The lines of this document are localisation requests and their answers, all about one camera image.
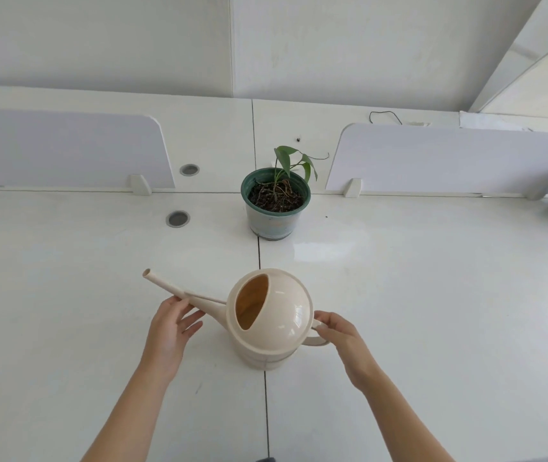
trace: person's left arm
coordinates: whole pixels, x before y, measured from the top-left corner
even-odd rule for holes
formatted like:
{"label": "person's left arm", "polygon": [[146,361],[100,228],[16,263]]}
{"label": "person's left arm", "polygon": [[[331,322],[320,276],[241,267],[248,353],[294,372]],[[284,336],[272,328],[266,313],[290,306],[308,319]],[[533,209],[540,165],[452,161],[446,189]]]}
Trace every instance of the person's left arm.
{"label": "person's left arm", "polygon": [[203,317],[188,300],[172,297],[156,311],[143,356],[126,389],[82,462],[144,462],[162,399],[175,377],[186,343]]}

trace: watering can spout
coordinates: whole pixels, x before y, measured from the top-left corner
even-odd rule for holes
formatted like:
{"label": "watering can spout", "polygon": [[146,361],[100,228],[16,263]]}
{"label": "watering can spout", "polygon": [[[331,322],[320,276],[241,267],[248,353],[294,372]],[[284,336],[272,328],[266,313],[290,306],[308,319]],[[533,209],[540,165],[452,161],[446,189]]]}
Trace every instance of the watering can spout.
{"label": "watering can spout", "polygon": [[167,290],[172,295],[182,298],[183,300],[186,298],[190,298],[191,305],[200,309],[204,313],[209,314],[211,317],[216,319],[216,321],[221,326],[223,326],[225,329],[228,329],[226,319],[226,307],[223,306],[225,302],[202,295],[197,295],[196,293],[183,290],[175,285],[167,283],[164,280],[160,279],[150,269],[146,269],[145,271],[143,271],[143,278],[148,279],[153,284],[158,285],[162,289]]}

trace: person's left hand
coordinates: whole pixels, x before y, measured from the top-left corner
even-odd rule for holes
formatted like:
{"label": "person's left hand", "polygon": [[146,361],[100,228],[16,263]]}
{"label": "person's left hand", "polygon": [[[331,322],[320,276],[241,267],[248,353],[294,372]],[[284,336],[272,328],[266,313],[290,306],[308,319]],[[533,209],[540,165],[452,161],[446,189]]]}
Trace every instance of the person's left hand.
{"label": "person's left hand", "polygon": [[205,315],[203,311],[186,316],[193,308],[187,299],[173,296],[161,303],[152,318],[139,367],[160,376],[166,384],[178,372],[186,343],[203,326],[203,321],[197,321]]}

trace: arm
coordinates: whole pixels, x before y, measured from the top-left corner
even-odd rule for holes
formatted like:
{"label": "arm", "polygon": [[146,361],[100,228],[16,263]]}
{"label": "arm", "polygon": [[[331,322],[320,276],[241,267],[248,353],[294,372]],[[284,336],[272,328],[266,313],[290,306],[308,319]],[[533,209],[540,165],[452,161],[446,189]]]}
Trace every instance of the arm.
{"label": "arm", "polygon": [[317,332],[336,346],[349,379],[366,396],[393,462],[454,462],[379,368],[355,326],[336,313],[316,311],[315,318],[328,326]]}
{"label": "arm", "polygon": [[82,462],[144,462],[162,399],[204,313],[172,297],[156,311],[141,361]]}

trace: green pot rim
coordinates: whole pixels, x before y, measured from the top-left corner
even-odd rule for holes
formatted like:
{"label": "green pot rim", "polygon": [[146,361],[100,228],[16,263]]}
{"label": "green pot rim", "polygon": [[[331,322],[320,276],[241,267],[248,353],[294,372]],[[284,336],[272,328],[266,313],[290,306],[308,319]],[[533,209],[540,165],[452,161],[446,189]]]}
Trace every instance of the green pot rim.
{"label": "green pot rim", "polygon": [[257,169],[253,172],[250,172],[246,176],[244,181],[242,181],[242,186],[240,187],[240,193],[242,194],[242,198],[244,199],[244,202],[248,204],[249,207],[256,210],[257,212],[260,212],[261,214],[265,214],[270,217],[287,217],[287,216],[293,216],[294,214],[298,214],[299,212],[304,210],[306,206],[308,206],[308,203],[310,202],[310,196],[311,196],[310,186],[306,183],[306,180],[304,180],[301,176],[299,176],[295,172],[291,172],[291,181],[297,184],[298,186],[302,186],[305,189],[305,193],[306,193],[306,195],[304,195],[304,203],[299,208],[290,210],[288,212],[271,212],[270,210],[259,208],[255,206],[252,202],[248,201],[248,194],[250,193],[250,191],[252,190],[254,186],[254,185],[251,185],[250,187],[248,187],[248,184],[250,183],[250,181],[258,175],[267,175],[267,174],[271,174],[272,180],[273,180],[274,168],[270,167],[265,169]]}

